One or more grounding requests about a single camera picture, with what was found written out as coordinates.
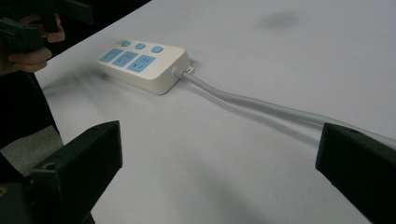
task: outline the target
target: white power strip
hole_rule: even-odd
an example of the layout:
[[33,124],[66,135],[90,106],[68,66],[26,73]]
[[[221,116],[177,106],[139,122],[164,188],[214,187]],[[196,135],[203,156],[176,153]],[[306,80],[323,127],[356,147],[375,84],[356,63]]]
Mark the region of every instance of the white power strip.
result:
[[96,63],[108,76],[158,95],[179,81],[172,75],[173,68],[193,73],[185,49],[133,39],[122,39],[100,55]]

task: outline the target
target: power cord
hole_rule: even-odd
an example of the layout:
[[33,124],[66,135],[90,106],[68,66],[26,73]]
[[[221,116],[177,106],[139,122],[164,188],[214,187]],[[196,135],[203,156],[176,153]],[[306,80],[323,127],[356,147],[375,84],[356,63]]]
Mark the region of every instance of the power cord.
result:
[[332,118],[328,118],[328,117],[321,116],[318,114],[305,112],[305,111],[297,110],[297,109],[292,109],[292,108],[288,108],[288,107],[285,107],[282,105],[275,105],[275,104],[268,103],[268,102],[265,102],[262,100],[258,100],[258,99],[254,99],[254,98],[250,98],[250,97],[246,97],[246,96],[242,96],[242,95],[236,95],[236,94],[228,93],[225,91],[220,91],[220,90],[206,84],[201,79],[194,77],[188,71],[185,71],[178,67],[175,67],[172,70],[172,74],[175,77],[189,81],[190,83],[192,83],[195,86],[201,88],[202,90],[210,93],[211,95],[219,98],[220,100],[223,100],[223,101],[231,103],[231,104],[242,105],[247,108],[252,108],[252,109],[259,110],[259,111],[271,111],[271,112],[275,112],[279,115],[293,117],[295,119],[302,119],[302,120],[314,122],[314,123],[320,124],[320,125],[324,125],[325,123],[331,123],[331,124],[344,126],[349,129],[358,131],[360,133],[364,133],[364,134],[374,138],[375,140],[387,145],[388,147],[396,148],[396,140],[395,139],[380,135],[378,133],[369,132],[367,130],[364,130],[364,129],[356,127],[354,125],[345,123],[338,119],[332,119]]

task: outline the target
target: cord strain relief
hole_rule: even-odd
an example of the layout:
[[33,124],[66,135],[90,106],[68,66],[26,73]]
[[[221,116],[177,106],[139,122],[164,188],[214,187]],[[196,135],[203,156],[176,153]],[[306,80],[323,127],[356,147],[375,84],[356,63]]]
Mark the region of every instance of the cord strain relief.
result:
[[186,71],[184,71],[183,69],[180,69],[179,67],[174,67],[173,69],[172,69],[172,74],[175,76],[175,77],[178,77],[178,78],[183,78],[183,73],[185,73]]

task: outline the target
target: white surface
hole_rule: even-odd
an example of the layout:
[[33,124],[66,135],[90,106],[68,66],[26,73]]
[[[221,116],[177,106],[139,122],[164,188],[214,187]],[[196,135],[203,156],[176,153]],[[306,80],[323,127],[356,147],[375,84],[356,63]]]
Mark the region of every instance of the white surface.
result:
[[36,73],[70,141],[119,120],[124,166],[97,223],[369,223],[315,169],[321,127],[180,81],[158,96],[104,76],[120,38],[186,48],[224,91],[396,134],[395,1],[153,0]]

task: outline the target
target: hand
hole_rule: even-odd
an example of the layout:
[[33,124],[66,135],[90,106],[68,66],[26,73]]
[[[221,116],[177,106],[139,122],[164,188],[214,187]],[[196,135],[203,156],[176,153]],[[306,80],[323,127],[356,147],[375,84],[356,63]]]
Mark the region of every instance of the hand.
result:
[[[55,14],[56,22],[58,24],[59,32],[47,33],[44,31],[42,24],[31,24],[33,21],[40,20],[38,14],[22,18],[21,23],[37,28],[44,38],[47,38],[49,43],[60,42],[64,40],[64,28],[61,25],[61,19],[58,14]],[[4,55],[2,51],[3,43],[0,43],[0,76],[13,73],[16,71],[24,71],[33,73],[47,66],[47,60],[52,57],[49,49],[43,48],[30,53],[13,53]]]

